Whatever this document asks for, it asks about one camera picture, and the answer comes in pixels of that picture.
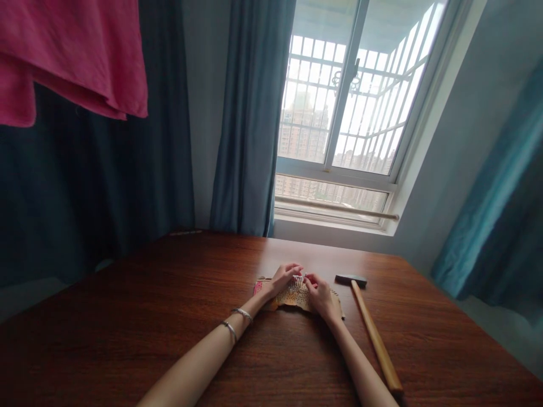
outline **mallet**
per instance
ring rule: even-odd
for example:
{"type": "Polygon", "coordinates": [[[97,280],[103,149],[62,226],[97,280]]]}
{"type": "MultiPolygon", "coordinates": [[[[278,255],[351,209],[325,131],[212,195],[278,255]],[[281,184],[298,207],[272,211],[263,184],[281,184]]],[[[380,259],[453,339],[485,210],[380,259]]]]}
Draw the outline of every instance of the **mallet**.
{"type": "Polygon", "coordinates": [[[362,317],[364,318],[364,322],[366,323],[369,337],[372,340],[375,353],[377,353],[377,359],[379,359],[379,363],[381,364],[381,369],[383,370],[383,374],[385,375],[386,383],[389,387],[389,390],[394,396],[402,395],[403,387],[400,383],[400,379],[398,379],[398,375],[396,374],[394,365],[390,360],[389,353],[386,351],[385,344],[381,339],[381,335],[379,335],[379,332],[377,331],[377,327],[373,322],[372,316],[369,314],[368,308],[366,307],[364,299],[362,298],[362,293],[360,292],[359,286],[364,288],[368,281],[365,278],[359,277],[357,275],[345,274],[336,275],[335,281],[340,284],[351,283],[352,290],[355,293],[358,306],[360,307],[360,311],[362,312],[362,317]]]}

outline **blue curtain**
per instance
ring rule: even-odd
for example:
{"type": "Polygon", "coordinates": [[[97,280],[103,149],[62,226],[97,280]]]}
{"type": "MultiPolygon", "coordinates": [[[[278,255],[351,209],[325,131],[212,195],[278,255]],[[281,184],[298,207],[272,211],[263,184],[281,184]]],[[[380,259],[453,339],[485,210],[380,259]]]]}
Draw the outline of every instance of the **blue curtain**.
{"type": "Polygon", "coordinates": [[[267,236],[294,0],[232,0],[212,229],[267,236]]]}
{"type": "Polygon", "coordinates": [[[0,127],[0,287],[66,283],[192,227],[181,6],[141,0],[149,117],[121,122],[36,85],[36,124],[0,127]]]}
{"type": "Polygon", "coordinates": [[[543,61],[528,80],[432,271],[452,296],[543,310],[543,61]]]}

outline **pink cloth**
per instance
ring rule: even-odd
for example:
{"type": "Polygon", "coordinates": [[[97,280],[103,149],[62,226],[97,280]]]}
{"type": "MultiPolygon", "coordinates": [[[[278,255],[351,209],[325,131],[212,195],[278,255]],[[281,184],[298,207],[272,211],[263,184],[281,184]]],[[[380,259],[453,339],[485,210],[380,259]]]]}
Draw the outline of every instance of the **pink cloth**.
{"type": "Polygon", "coordinates": [[[110,118],[146,117],[137,0],[0,0],[0,124],[34,124],[32,81],[110,118]]]}

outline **ceiling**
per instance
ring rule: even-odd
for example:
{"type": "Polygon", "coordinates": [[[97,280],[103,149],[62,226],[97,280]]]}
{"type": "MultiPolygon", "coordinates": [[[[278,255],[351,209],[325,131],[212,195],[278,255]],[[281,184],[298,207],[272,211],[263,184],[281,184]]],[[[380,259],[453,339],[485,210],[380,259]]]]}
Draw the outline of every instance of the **ceiling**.
{"type": "MultiPolygon", "coordinates": [[[[390,53],[432,3],[446,0],[370,0],[360,47],[390,53]]],[[[357,0],[297,0],[293,34],[348,44],[357,0]]]]}

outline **woman's right hand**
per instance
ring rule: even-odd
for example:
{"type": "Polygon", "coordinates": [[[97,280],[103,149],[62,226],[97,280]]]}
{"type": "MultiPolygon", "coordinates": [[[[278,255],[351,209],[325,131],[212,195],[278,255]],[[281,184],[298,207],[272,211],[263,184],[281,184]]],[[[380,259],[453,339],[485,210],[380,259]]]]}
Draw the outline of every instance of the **woman's right hand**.
{"type": "Polygon", "coordinates": [[[332,302],[330,286],[318,274],[308,274],[304,278],[305,286],[309,290],[309,302],[320,316],[330,324],[334,318],[341,318],[332,302]]]}

